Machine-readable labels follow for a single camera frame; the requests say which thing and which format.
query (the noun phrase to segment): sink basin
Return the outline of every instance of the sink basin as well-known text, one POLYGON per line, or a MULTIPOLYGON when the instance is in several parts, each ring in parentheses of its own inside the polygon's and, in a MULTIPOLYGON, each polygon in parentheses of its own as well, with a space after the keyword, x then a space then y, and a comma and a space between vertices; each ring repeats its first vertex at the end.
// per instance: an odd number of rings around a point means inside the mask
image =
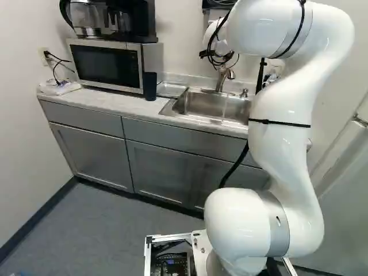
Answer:
POLYGON ((250 107, 247 98, 191 87, 177 100, 170 100, 160 114, 247 129, 250 107))

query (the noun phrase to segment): baseboard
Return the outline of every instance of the baseboard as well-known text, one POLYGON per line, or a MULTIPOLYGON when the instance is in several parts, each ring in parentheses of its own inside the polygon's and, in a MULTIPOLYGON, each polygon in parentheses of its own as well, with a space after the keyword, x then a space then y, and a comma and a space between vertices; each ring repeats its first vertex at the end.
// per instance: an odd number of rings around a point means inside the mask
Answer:
POLYGON ((127 191, 119 190, 119 189, 109 187, 109 186, 104 186, 102 184, 99 184, 99 183, 96 183, 96 182, 93 182, 93 181, 90 181, 90 180, 86 180, 86 179, 83 179, 83 178, 77 177, 77 180, 81 184, 84 184, 84 185, 87 185, 87 186, 90 186, 90 187, 93 187, 93 188, 96 188, 96 189, 99 189, 99 190, 103 190, 103 191, 106 191, 108 193, 116 194, 118 196, 122 196, 122 197, 133 199, 133 200, 139 200, 141 202, 152 204, 152 205, 155 205, 155 206, 158 206, 158 207, 170 210, 170 211, 185 214, 185 215, 190 216, 190 217, 195 217, 195 218, 198 218, 200 220, 203 220, 203 218, 204 218, 203 217, 203 212, 200 212, 200 211, 190 210, 190 209, 187 209, 187 208, 175 205, 175 204, 170 204, 168 202, 163 202, 163 201, 160 201, 160 200, 156 200, 156 199, 151 198, 151 197, 146 197, 146 196, 141 195, 141 194, 132 194, 132 193, 129 193, 127 191))
POLYGON ((77 183, 77 179, 72 177, 0 248, 0 265, 77 183))

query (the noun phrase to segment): cabinet door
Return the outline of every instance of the cabinet door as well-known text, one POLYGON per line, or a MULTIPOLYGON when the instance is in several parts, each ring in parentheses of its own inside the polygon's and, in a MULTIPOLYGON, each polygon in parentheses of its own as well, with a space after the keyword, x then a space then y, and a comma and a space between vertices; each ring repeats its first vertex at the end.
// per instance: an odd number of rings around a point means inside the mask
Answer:
MULTIPOLYGON (((196 183, 191 202, 197 209, 202 209, 207 197, 218 188, 221 179, 233 164, 211 158, 198 158, 201 162, 196 167, 196 183)), ((262 190, 268 178, 269 175, 261 169, 240 165, 227 180, 225 187, 262 190)))
POLYGON ((196 156, 134 141, 126 141, 135 192, 187 205, 196 156))
POLYGON ((50 123, 75 175, 133 191, 123 139, 50 123))

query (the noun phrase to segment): white refrigerator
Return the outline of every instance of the white refrigerator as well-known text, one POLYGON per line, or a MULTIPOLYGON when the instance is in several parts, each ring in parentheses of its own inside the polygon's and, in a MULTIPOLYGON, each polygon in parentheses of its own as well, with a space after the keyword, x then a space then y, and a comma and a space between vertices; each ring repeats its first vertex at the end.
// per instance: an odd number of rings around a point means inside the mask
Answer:
POLYGON ((368 95, 311 175, 317 183, 325 236, 295 265, 329 273, 368 275, 368 95))

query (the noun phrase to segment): gray countertop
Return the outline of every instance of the gray countertop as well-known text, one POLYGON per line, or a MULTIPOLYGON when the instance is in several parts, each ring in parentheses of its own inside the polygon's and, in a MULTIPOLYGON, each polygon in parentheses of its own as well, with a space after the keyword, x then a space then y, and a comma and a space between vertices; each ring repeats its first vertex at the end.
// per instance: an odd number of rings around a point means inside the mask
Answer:
POLYGON ((159 115, 161 109, 170 100, 168 98, 157 97, 156 101, 148 102, 144 98, 137 97, 134 94, 116 94, 86 88, 75 90, 61 96, 44 95, 38 92, 37 97, 38 99, 49 102, 115 114, 127 118, 173 125, 175 127, 183 127, 243 139, 247 138, 248 135, 246 129, 231 128, 207 122, 190 121, 183 118, 159 115))

